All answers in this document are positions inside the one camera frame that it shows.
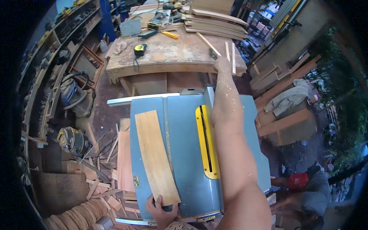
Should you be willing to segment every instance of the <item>green foliage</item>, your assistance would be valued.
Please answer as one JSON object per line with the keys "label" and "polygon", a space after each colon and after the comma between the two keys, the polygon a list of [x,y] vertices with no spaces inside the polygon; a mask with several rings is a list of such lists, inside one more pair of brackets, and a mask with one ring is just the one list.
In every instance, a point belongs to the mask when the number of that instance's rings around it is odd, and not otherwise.
{"label": "green foliage", "polygon": [[334,29],[311,45],[311,58],[320,54],[318,67],[307,75],[320,92],[320,102],[335,105],[338,132],[331,152],[336,155],[334,172],[352,167],[359,162],[355,147],[364,143],[367,132],[368,97],[362,91],[358,75],[333,40]]}

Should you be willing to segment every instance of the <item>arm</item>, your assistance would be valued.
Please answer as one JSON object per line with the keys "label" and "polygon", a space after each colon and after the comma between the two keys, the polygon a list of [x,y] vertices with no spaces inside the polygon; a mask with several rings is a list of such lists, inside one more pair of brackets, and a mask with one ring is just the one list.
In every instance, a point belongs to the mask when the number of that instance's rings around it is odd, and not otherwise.
{"label": "arm", "polygon": [[225,214],[217,229],[270,229],[267,199],[257,185],[257,166],[244,135],[244,111],[230,62],[218,57],[211,115],[220,166]]}

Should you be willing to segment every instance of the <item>wood offcut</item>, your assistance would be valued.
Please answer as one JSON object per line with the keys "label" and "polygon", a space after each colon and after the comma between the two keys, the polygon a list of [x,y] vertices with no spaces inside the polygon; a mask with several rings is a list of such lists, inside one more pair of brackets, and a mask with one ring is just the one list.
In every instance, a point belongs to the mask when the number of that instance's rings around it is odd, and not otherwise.
{"label": "wood offcut", "polygon": [[163,144],[157,111],[135,115],[139,148],[153,197],[162,206],[181,202]]}

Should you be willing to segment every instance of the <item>table saw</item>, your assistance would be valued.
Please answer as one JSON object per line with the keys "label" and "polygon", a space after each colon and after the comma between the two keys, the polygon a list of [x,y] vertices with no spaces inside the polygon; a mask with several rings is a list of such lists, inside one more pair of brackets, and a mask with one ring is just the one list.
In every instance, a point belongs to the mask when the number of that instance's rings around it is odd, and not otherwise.
{"label": "table saw", "polygon": [[[244,133],[257,163],[258,185],[266,193],[271,187],[270,170],[268,159],[261,152],[255,128],[254,120],[257,109],[252,96],[241,95],[240,98],[245,108]],[[207,87],[202,92],[185,90],[181,93],[136,96],[107,101],[109,106],[131,104],[132,171],[138,206],[142,219],[146,220],[145,223],[147,220],[152,220],[152,216],[145,210],[145,202],[152,192],[141,158],[135,115],[151,110],[157,111],[167,158],[181,199],[180,215],[183,218],[199,219],[223,211],[221,179],[216,173],[216,170],[219,169],[214,164],[213,154],[205,152],[206,147],[209,149],[208,141],[204,138],[211,135],[208,126],[213,99],[213,88]],[[200,116],[203,118],[205,128],[201,127],[201,122],[197,122],[201,121]],[[212,172],[207,169],[209,162],[212,163]],[[132,223],[119,218],[116,221]]]}

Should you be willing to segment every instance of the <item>power tool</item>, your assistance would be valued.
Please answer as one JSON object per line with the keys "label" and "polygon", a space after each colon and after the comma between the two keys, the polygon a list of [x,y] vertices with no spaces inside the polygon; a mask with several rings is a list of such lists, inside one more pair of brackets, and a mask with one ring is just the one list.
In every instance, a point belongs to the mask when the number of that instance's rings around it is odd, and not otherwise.
{"label": "power tool", "polygon": [[180,2],[174,4],[164,4],[162,6],[163,10],[179,10],[181,8],[183,8],[183,4],[181,4]]}
{"label": "power tool", "polygon": [[155,17],[147,22],[147,28],[153,30],[161,29],[162,23],[161,19],[166,17],[167,15],[163,12],[163,10],[158,10],[155,14]]}
{"label": "power tool", "polygon": [[141,45],[136,45],[134,47],[134,55],[135,55],[135,58],[134,58],[134,61],[133,61],[133,68],[135,71],[138,71],[139,70],[139,64],[138,64],[138,60],[137,58],[140,58],[144,55],[144,53],[146,52],[146,48],[147,48],[147,44],[141,44]]}

